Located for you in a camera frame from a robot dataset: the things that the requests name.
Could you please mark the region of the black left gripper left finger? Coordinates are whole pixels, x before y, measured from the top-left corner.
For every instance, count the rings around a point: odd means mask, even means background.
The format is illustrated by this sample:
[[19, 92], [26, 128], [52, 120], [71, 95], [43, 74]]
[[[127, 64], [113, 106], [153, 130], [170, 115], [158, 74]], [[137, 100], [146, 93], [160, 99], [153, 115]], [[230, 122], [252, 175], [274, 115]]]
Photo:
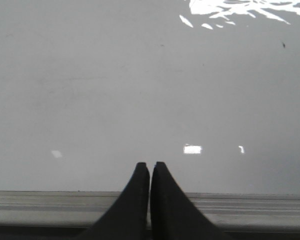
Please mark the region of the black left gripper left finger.
[[112, 206], [77, 240], [143, 240], [146, 237], [150, 173], [139, 162]]

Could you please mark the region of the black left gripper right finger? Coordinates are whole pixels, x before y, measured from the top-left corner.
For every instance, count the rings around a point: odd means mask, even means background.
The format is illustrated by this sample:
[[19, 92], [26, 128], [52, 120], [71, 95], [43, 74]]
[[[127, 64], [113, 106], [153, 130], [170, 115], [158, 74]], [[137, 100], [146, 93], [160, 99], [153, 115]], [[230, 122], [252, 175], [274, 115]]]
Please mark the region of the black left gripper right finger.
[[178, 186], [167, 165], [157, 162], [150, 190], [150, 218], [154, 240], [230, 240], [210, 222]]

